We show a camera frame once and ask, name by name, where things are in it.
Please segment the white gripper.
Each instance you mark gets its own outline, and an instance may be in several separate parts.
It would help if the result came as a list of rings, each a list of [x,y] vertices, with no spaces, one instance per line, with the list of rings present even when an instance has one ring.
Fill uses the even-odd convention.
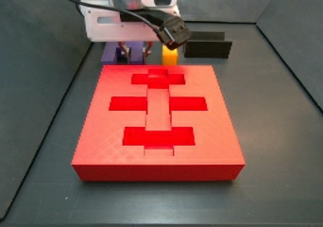
[[[158,37],[145,22],[119,11],[80,6],[80,12],[86,34],[92,42],[119,42],[121,53],[129,60],[126,42],[146,41],[145,58],[150,56]]]

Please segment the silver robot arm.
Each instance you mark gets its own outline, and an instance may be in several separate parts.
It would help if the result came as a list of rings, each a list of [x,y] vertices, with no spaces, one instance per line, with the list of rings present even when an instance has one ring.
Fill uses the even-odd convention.
[[[162,11],[155,15],[157,22],[163,23],[165,14],[179,15],[178,0],[82,0],[83,3],[141,12]],[[150,26],[131,15],[119,11],[80,6],[84,17],[86,33],[92,42],[106,43],[102,57],[103,64],[121,61],[129,64],[145,64],[151,53],[153,43],[158,38]]]

